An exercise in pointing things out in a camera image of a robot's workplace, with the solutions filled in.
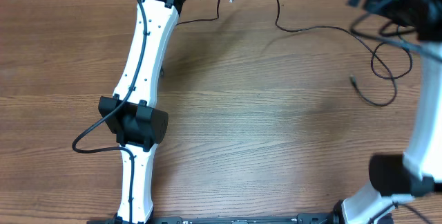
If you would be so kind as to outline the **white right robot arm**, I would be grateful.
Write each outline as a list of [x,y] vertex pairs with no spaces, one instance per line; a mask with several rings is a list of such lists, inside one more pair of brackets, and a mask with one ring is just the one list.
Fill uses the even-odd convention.
[[410,136],[399,153],[375,153],[368,181],[336,203],[327,223],[392,223],[391,212],[441,193],[441,0],[349,0],[365,14],[349,27],[357,37],[418,56],[420,86],[414,104],[398,108],[394,127]]

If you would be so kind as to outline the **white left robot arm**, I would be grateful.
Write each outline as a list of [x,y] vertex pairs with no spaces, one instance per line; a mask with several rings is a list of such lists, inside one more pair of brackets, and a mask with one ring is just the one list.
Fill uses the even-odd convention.
[[124,72],[99,112],[122,154],[122,199],[110,223],[149,223],[157,146],[169,116],[157,109],[157,87],[169,39],[186,0],[136,0],[137,23]]

